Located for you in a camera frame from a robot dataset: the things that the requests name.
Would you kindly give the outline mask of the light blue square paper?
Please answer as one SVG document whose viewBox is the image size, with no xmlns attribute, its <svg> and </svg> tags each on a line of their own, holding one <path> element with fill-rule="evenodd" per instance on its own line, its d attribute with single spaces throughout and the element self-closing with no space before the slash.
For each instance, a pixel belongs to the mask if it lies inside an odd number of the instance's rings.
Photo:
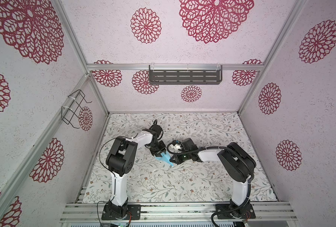
<svg viewBox="0 0 336 227">
<path fill-rule="evenodd" d="M 155 156 L 155 158 L 159 161 L 168 163 L 171 166 L 174 166 L 174 164 L 170 161 L 171 156 L 168 152 L 161 152 L 160 154 L 158 154 L 157 156 Z"/>
</svg>

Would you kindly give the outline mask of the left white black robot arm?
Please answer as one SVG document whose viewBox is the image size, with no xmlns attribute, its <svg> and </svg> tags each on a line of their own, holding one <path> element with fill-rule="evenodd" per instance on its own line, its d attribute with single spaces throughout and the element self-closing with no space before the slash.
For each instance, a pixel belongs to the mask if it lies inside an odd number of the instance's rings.
<svg viewBox="0 0 336 227">
<path fill-rule="evenodd" d="M 133 138 L 116 137 L 106 158 L 108 171 L 112 179 L 112 195 L 104 207 L 105 214 L 117 219 L 124 219 L 128 214 L 127 175 L 132 170 L 137 150 L 149 148 L 153 155 L 165 153 L 161 141 L 163 129 L 143 129 Z"/>
</svg>

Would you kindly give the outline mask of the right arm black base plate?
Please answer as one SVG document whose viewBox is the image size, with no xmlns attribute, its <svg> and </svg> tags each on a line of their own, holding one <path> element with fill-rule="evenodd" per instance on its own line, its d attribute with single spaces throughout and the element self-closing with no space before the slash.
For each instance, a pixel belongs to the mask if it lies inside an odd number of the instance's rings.
<svg viewBox="0 0 336 227">
<path fill-rule="evenodd" d="M 240 209 L 232 211 L 234 209 L 233 205 L 229 204 L 216 204 L 216 212 L 221 212 L 218 214 L 218 219 L 255 219 L 256 214 L 254 212 L 253 206 L 248 203 Z"/>
</svg>

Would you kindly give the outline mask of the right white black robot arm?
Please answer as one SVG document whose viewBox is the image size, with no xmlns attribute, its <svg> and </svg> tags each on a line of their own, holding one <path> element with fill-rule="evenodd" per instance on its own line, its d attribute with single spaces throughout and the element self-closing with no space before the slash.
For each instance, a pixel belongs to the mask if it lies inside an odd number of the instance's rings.
<svg viewBox="0 0 336 227">
<path fill-rule="evenodd" d="M 249 204 L 251 182 L 255 175 L 256 162 L 237 143 L 227 146 L 210 146 L 198 148 L 191 139 L 172 141 L 167 145 L 167 151 L 172 155 L 170 162 L 180 165 L 185 161 L 220 162 L 228 175 L 233 179 L 233 191 L 230 199 L 229 212 L 245 213 Z"/>
</svg>

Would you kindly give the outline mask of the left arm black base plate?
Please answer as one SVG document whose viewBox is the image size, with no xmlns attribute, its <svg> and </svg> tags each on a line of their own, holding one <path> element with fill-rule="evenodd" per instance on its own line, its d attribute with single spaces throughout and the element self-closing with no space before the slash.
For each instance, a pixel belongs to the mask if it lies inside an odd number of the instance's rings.
<svg viewBox="0 0 336 227">
<path fill-rule="evenodd" d="M 101 220 L 139 220 L 140 215 L 140 204 L 119 207 L 108 203 L 104 206 Z"/>
</svg>

